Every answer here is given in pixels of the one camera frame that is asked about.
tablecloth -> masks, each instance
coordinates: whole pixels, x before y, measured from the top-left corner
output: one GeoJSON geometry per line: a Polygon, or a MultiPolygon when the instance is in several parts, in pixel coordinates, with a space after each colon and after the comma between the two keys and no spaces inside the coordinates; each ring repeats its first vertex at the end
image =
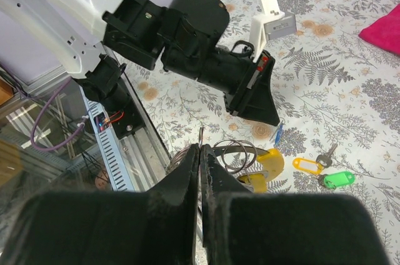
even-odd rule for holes
{"type": "MultiPolygon", "coordinates": [[[[247,40],[259,0],[222,0],[231,22],[220,44],[247,40]]],[[[284,134],[276,146],[284,172],[269,193],[347,193],[370,212],[393,264],[400,264],[400,57],[358,37],[360,30],[387,14],[400,0],[278,0],[296,14],[297,33],[267,43],[276,58],[271,91],[284,134]],[[334,191],[312,174],[297,171],[294,158],[315,159],[332,143],[339,146],[324,173],[351,171],[356,182],[334,191]]],[[[245,139],[273,147],[275,127],[242,120],[224,110],[223,94],[166,73],[128,66],[146,111],[171,154],[204,141],[245,139]]]]}

metal key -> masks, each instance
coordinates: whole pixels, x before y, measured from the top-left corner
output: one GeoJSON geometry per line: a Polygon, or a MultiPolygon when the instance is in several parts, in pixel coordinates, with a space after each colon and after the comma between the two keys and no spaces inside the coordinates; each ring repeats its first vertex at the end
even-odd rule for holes
{"type": "Polygon", "coordinates": [[[333,155],[333,152],[335,151],[337,146],[338,146],[338,144],[334,143],[332,145],[331,149],[326,154],[320,154],[315,161],[318,164],[320,164],[323,168],[331,167],[331,165],[332,165],[331,156],[333,155]]]}

blue object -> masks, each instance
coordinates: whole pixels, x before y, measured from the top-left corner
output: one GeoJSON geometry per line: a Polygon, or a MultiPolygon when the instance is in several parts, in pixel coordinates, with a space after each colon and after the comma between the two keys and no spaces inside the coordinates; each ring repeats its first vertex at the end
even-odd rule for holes
{"type": "Polygon", "coordinates": [[[278,145],[278,143],[281,140],[281,137],[283,135],[283,123],[281,123],[277,129],[277,133],[276,133],[276,138],[275,138],[275,145],[278,145]]]}

green key tag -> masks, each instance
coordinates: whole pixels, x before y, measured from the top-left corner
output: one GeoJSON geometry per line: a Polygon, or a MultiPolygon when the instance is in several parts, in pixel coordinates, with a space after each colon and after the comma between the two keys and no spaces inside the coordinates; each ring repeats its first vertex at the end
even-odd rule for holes
{"type": "Polygon", "coordinates": [[[353,173],[349,171],[342,171],[334,174],[327,174],[324,178],[324,185],[329,189],[336,189],[351,185],[356,180],[353,173]]]}

red cloth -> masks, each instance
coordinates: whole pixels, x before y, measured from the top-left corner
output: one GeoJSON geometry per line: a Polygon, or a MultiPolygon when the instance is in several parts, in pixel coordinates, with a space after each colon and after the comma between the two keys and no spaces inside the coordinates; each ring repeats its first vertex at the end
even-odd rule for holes
{"type": "Polygon", "coordinates": [[[388,15],[363,29],[359,37],[379,48],[400,54],[400,4],[388,15]]]}

